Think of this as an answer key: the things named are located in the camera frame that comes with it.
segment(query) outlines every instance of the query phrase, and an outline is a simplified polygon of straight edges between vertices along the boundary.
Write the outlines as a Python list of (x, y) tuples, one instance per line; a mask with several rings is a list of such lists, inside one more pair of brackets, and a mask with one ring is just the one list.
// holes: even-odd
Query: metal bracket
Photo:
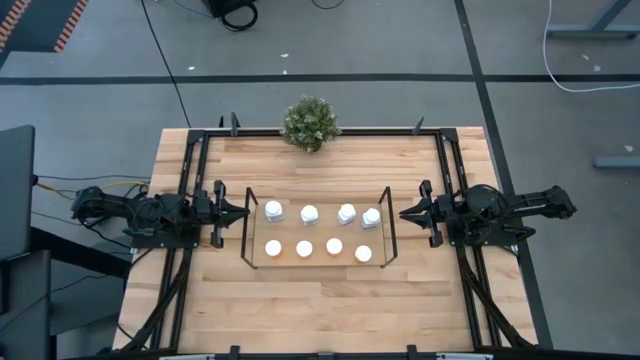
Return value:
[(238, 136), (238, 128), (240, 128), (240, 121), (236, 113), (231, 112), (231, 136)]
[(504, 245), (504, 246), (500, 246), (501, 248), (504, 249), (504, 251), (508, 252), (509, 254), (513, 255), (513, 256), (518, 256), (518, 245)]
[(492, 360), (490, 354), (467, 354), (467, 353), (437, 353), (436, 359), (446, 360)]
[(422, 127), (422, 123), (424, 122), (424, 116), (420, 118), (420, 120), (418, 121), (418, 123), (416, 124), (416, 126), (413, 127), (413, 130), (411, 130), (411, 134), (413, 136), (418, 136), (420, 135), (420, 128)]
[(159, 360), (213, 360), (216, 354), (163, 356)]
[(456, 131), (455, 128), (440, 129), (440, 135), (444, 136), (447, 140), (453, 143), (458, 142), (458, 131)]
[(193, 145), (204, 136), (204, 130), (189, 130), (187, 135), (187, 145)]
[(418, 347), (415, 345), (407, 345), (407, 359), (418, 360)]
[(240, 346), (231, 345), (231, 349), (229, 349), (229, 360), (239, 360), (240, 359)]
[(329, 353), (329, 352), (323, 352), (323, 353), (318, 353), (318, 360), (333, 360), (333, 353)]

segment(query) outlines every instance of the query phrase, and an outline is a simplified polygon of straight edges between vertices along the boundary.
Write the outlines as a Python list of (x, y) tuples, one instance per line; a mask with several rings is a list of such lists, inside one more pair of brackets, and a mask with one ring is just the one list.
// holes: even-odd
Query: black metal frame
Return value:
[[(379, 128), (379, 129), (367, 129), (367, 128), (347, 128), (343, 129), (342, 136), (432, 136), (435, 138), (436, 147), (438, 151), (438, 158), (440, 162), (440, 170), (442, 173), (442, 180), (444, 182), (445, 192), (447, 194), (453, 194), (453, 185), (451, 181), (451, 174), (449, 172), (449, 163), (447, 161), (447, 155), (445, 151), (445, 142), (451, 144), (456, 178), (460, 184), (460, 191), (464, 192), (468, 188), (466, 173), (464, 169), (464, 164), (462, 162), (462, 154), (460, 150), (460, 145), (458, 143), (457, 131), (455, 128), (442, 128), (442, 129), (420, 129), (420, 124), (415, 128)], [(237, 121), (232, 121), (231, 129), (215, 129), (215, 130), (189, 130), (189, 134), (187, 136), (187, 147), (185, 149), (184, 161), (182, 166), (182, 172), (180, 175), (180, 185), (179, 185), (179, 193), (186, 194), (187, 181), (189, 175), (189, 168), (192, 159), (193, 150), (195, 147), (195, 143), (198, 141), (202, 142), (201, 150), (200, 150), (200, 159), (198, 162), (198, 169), (196, 173), (196, 190), (202, 189), (202, 183), (204, 180), (205, 166), (206, 166), (206, 155), (208, 149), (208, 143), (215, 137), (277, 137), (280, 136), (278, 129), (239, 129), (240, 124)], [(380, 202), (383, 200), (384, 196), (388, 195), (388, 200), (391, 201), (391, 191), (387, 187), (383, 192), (382, 197), (380, 198)], [(249, 198), (257, 204), (257, 200), (253, 191), (250, 188), (247, 189), (247, 196), (245, 198), (245, 207), (249, 205)], [(246, 234), (246, 221), (243, 227), (243, 239), (246, 238), (244, 236)], [(491, 300), (491, 292), (489, 288), (489, 281), (486, 272), (486, 267), (484, 264), (484, 258), (482, 254), (481, 247), (472, 248), (475, 264), (476, 264), (476, 275), (471, 270), (470, 264), (467, 260), (466, 249), (462, 245), (461, 241), (456, 241), (456, 239), (450, 239), (450, 244), (455, 247), (455, 251), (457, 254), (457, 259), (459, 263), (460, 276), (462, 281), (463, 293), (465, 298), (465, 306), (467, 310), (467, 317), (469, 322), (469, 330), (470, 336), (473, 344), (474, 353), (477, 354), (487, 354), (487, 355), (495, 355), (497, 358), (501, 359), (552, 359), (552, 358), (566, 358), (566, 359), (582, 359), (582, 358), (590, 358), (590, 359), (627, 359), (633, 358), (626, 355), (615, 355), (615, 354), (596, 354), (596, 353), (583, 353), (583, 352), (567, 352), (567, 351), (556, 351), (556, 350), (546, 350), (537, 347), (516, 347), (516, 348), (504, 348), (501, 347), (500, 343), (500, 331), (505, 333), (505, 337), (514, 344), (512, 341), (515, 336), (517, 336), (517, 332), (512, 327), (510, 328), (510, 324), (502, 315), (500, 310)], [(188, 270), (190, 267), (192, 250), (185, 249), (183, 253), (183, 264), (182, 266), (186, 266), (188, 278)], [(175, 250), (169, 249), (167, 250), (167, 257), (165, 261), (162, 282), (160, 285), (160, 296), (159, 299), (162, 299), (163, 303), (167, 301), (171, 301), (171, 299), (166, 298), (166, 294), (169, 291), (171, 270), (173, 269), (175, 257)], [(397, 257), (397, 248), (394, 247), (394, 259)], [(180, 331), (182, 327), (182, 318), (184, 314), (184, 300), (187, 289), (186, 280), (183, 281), (179, 290), (178, 290), (178, 299), (176, 302), (175, 313), (173, 318), (173, 323), (171, 327), (171, 341), (169, 348), (158, 349), (158, 345), (161, 337), (161, 329), (162, 329), (162, 320), (158, 322), (156, 328), (154, 329), (152, 341), (150, 344), (150, 357), (148, 359), (155, 359), (153, 352), (154, 351), (170, 351), (172, 354), (177, 354), (178, 344), (180, 340)], [(491, 346), (485, 346), (482, 344), (482, 338), (480, 335), (480, 328), (478, 323), (478, 314), (475, 307), (474, 301), (474, 293), (478, 295), (478, 298), (482, 301), (485, 306), (485, 312), (488, 319), (489, 324), (489, 333), (491, 337)], [(528, 345), (526, 341), (523, 343), (518, 343), (517, 339), (515, 341), (514, 346), (522, 346)], [(118, 356), (126, 356), (126, 353), (117, 353)], [(434, 352), (418, 352), (415, 345), (408, 345), (407, 352), (404, 353), (310, 353), (310, 354), (240, 354), (240, 348), (238, 346), (231, 346), (231, 350), (228, 354), (215, 354), (216, 359), (443, 359), (443, 358), (455, 358), (453, 356), (455, 354), (452, 353), (434, 353)]]

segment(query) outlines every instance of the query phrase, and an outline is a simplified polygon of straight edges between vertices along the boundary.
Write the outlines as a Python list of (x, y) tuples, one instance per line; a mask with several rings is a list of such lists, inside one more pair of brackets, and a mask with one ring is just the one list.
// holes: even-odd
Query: green plant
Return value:
[(324, 99), (303, 96), (297, 105), (287, 110), (280, 131), (284, 141), (307, 152), (320, 150), (322, 143), (342, 133), (332, 110)]

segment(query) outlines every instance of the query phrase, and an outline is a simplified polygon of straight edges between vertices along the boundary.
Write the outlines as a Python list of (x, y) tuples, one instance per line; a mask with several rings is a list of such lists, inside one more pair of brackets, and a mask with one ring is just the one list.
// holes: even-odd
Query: black stand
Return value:
[(113, 255), (65, 240), (50, 232), (31, 227), (31, 251), (49, 250), (51, 258), (87, 270), (126, 279), (131, 264)]

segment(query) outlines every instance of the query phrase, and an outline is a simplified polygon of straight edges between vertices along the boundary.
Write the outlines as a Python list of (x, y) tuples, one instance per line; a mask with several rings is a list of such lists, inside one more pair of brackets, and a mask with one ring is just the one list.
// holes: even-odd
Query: black equipment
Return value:
[(569, 196), (559, 186), (524, 195), (504, 195), (489, 185), (476, 185), (464, 193), (439, 195), (433, 201), (431, 182), (424, 180), (419, 191), (420, 202), (401, 211), (400, 218), (431, 229), (431, 247), (442, 245), (439, 222), (446, 223), (451, 241), (462, 240), (461, 245), (511, 246), (536, 232), (527, 226), (513, 225), (512, 220), (533, 215), (568, 219), (576, 212)]
[[(513, 348), (535, 349), (533, 344), (520, 336), (491, 298), (481, 247), (517, 245), (535, 234), (533, 228), (514, 222), (525, 216), (570, 218), (576, 212), (576, 208), (567, 193), (559, 186), (553, 186), (549, 190), (537, 193), (505, 195), (489, 185), (475, 185), (456, 193), (449, 191), (445, 195), (439, 195), (434, 201), (429, 180), (423, 180), (418, 190), (422, 199), (416, 206), (401, 211), (400, 218), (423, 229), (431, 229), (429, 245), (434, 248), (443, 243), (438, 223), (446, 223), (449, 243), (456, 247), (465, 301), (470, 303), (469, 298), (473, 291), (482, 302), (487, 313), (492, 342), (500, 345), (499, 337), (502, 332)], [(478, 275), (471, 269), (465, 246), (473, 250), (476, 267), (479, 269)]]
[(6, 360), (47, 359), (55, 349), (50, 345), (66, 306), (51, 295), (53, 260), (122, 279), (131, 268), (129, 261), (32, 226), (34, 150), (33, 126), (0, 131), (0, 358)]
[[(214, 18), (220, 18), (222, 20), (222, 24), (227, 30), (239, 32), (247, 30), (258, 21), (258, 9), (253, 5), (254, 1), (255, 0), (202, 0), (202, 3)], [(227, 14), (242, 7), (248, 7), (249, 10), (253, 12), (253, 18), (248, 23), (235, 25), (227, 21)]]
[(224, 197), (226, 187), (220, 180), (214, 183), (215, 201), (207, 191), (196, 190), (189, 195), (162, 194), (153, 198), (136, 196), (132, 199), (105, 194), (96, 186), (78, 191), (71, 206), (73, 219), (82, 223), (88, 218), (103, 216), (127, 220), (124, 233), (133, 238), (136, 248), (195, 248), (200, 227), (213, 225), (211, 245), (224, 246), (222, 228), (244, 218), (249, 210), (229, 203)]

